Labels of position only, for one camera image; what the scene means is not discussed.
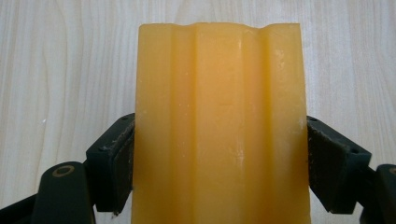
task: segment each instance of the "black plastic part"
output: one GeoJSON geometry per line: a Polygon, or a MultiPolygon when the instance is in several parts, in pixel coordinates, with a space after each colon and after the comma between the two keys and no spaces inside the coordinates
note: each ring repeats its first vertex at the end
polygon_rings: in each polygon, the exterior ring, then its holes
{"type": "Polygon", "coordinates": [[[35,195],[32,195],[17,203],[5,207],[2,210],[0,210],[0,223],[2,224],[30,223],[34,206],[35,206],[35,195]]]}
{"type": "Polygon", "coordinates": [[[396,165],[384,164],[376,168],[375,194],[385,223],[396,223],[396,165]]]}
{"type": "Polygon", "coordinates": [[[96,210],[120,213],[132,190],[134,114],[118,119],[86,154],[96,210]]]}
{"type": "Polygon", "coordinates": [[[76,161],[48,169],[42,176],[33,224],[95,223],[85,167],[76,161]]]}
{"type": "Polygon", "coordinates": [[[371,153],[318,119],[307,125],[310,188],[327,211],[352,214],[371,153]]]}

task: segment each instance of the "orange block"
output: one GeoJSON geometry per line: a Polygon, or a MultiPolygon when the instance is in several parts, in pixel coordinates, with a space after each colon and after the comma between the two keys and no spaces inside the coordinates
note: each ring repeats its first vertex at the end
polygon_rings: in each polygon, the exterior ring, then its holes
{"type": "Polygon", "coordinates": [[[300,27],[140,27],[132,220],[310,223],[300,27]]]}

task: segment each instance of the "wooden table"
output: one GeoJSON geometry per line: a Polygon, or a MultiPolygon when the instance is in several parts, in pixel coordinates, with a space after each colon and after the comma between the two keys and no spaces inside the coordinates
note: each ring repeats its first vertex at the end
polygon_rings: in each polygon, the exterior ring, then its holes
{"type": "MultiPolygon", "coordinates": [[[[388,1],[1,1],[0,207],[37,191],[40,176],[134,112],[142,23],[299,22],[308,114],[396,163],[396,3],[388,1]]],[[[312,223],[327,214],[311,195],[312,223]]],[[[129,223],[130,202],[120,217],[129,223]]]]}

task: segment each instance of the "yellow block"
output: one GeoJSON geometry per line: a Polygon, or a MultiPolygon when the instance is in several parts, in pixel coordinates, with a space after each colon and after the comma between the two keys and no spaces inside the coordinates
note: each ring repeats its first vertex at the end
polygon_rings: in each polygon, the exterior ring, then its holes
{"type": "Polygon", "coordinates": [[[140,27],[133,224],[310,223],[298,24],[140,27]]]}

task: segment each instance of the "light wood grain background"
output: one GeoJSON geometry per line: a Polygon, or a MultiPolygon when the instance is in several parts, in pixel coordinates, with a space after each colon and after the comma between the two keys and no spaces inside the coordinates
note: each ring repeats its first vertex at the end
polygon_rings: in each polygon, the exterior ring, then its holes
{"type": "MultiPolygon", "coordinates": [[[[85,150],[134,112],[142,23],[299,22],[308,114],[396,163],[396,4],[388,1],[1,1],[0,207],[37,191],[42,173],[85,150]]],[[[129,223],[120,217],[98,223],[129,223]]],[[[327,214],[311,195],[312,223],[327,214]]]]}

